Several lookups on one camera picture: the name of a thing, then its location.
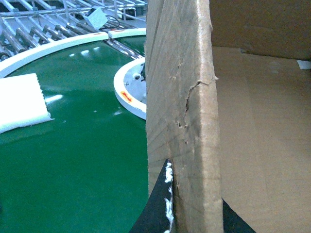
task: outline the metal rack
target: metal rack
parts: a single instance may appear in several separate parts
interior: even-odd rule
[[[116,25],[109,19],[104,27],[96,30],[76,17],[93,7],[124,20]],[[126,13],[126,9],[133,7],[139,9],[140,15]],[[0,0],[0,61],[55,40],[107,32],[111,28],[135,28],[126,20],[145,21],[146,7],[147,3],[142,0]]]

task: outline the curved conveyor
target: curved conveyor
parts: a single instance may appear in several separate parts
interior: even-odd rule
[[[103,41],[50,54],[36,73],[55,120],[0,134],[0,229],[128,232],[148,199],[145,121],[125,110],[113,78],[131,59]]]

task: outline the red sticker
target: red sticker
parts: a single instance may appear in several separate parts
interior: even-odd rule
[[[132,102],[132,98],[129,97],[125,91],[121,91],[121,95],[126,99],[127,102]]]

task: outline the cardboard panel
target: cardboard panel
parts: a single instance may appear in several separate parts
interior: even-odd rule
[[[149,188],[170,158],[177,231],[220,233],[223,204],[209,2],[157,0],[148,7]]]
[[[224,200],[258,233],[310,232],[310,71],[239,49],[213,57]]]
[[[311,59],[311,1],[211,1],[213,46]]]

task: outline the white foam piece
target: white foam piece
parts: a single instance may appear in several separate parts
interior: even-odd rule
[[[145,28],[133,28],[133,29],[109,31],[108,35],[111,39],[127,37],[127,36],[146,35],[146,29]]]
[[[0,133],[49,120],[36,74],[0,79]]]

